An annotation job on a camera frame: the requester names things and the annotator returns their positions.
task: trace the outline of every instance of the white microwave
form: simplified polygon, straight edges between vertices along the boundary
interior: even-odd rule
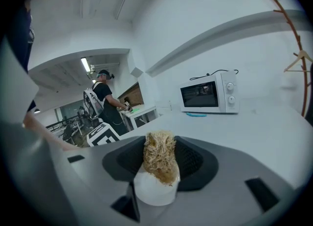
[[[183,112],[238,113],[239,93],[234,70],[215,73],[179,86]]]

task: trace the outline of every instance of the ceiling light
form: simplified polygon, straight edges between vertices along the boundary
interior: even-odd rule
[[[84,67],[85,67],[85,70],[86,70],[87,72],[90,72],[90,68],[89,68],[89,65],[88,65],[88,63],[87,63],[86,58],[84,57],[84,58],[82,58],[81,60],[82,60],[82,63],[83,63],[83,65],[84,65]]]

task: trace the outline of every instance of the person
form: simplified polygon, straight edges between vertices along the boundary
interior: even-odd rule
[[[92,91],[97,95],[98,99],[103,102],[103,111],[99,117],[106,123],[109,123],[112,128],[121,136],[127,133],[124,122],[118,113],[116,107],[125,109],[124,104],[115,100],[112,97],[112,92],[107,85],[107,80],[110,79],[110,73],[105,69],[97,74],[97,81],[92,85]],[[127,110],[131,111],[131,106],[127,106]]]
[[[35,35],[31,28],[30,1],[26,0],[24,5],[17,11],[6,33],[9,44],[23,69],[28,72],[28,61],[32,43]],[[23,121],[26,129],[32,130],[45,138],[50,143],[57,143],[63,150],[75,150],[78,147],[66,143],[52,134],[45,126],[36,120],[32,109],[36,107],[33,101]]]

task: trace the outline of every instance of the blue object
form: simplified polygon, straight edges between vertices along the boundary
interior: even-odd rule
[[[196,117],[204,117],[206,114],[192,114],[192,113],[186,113],[189,116],[196,116]]]

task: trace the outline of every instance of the table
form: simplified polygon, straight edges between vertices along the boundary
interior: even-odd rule
[[[190,117],[178,110],[121,136],[126,139],[156,130],[170,130],[243,151],[293,188],[303,185],[312,171],[313,127],[294,109],[269,98],[241,100],[238,114]]]
[[[134,113],[130,113],[129,111],[126,111],[126,112],[125,111],[120,111],[120,114],[123,115],[123,116],[126,116],[127,118],[129,118],[131,120],[131,123],[132,123],[132,126],[133,126],[134,130],[137,129],[135,118],[137,118],[139,116],[142,116],[142,115],[144,115],[144,114],[146,114],[148,112],[151,112],[151,111],[154,111],[156,118],[158,118],[158,113],[157,113],[156,106],[141,104],[141,105],[134,106],[133,109],[139,109],[139,110],[134,112]],[[131,131],[127,119],[125,119],[125,122],[126,122],[127,129],[129,131]]]

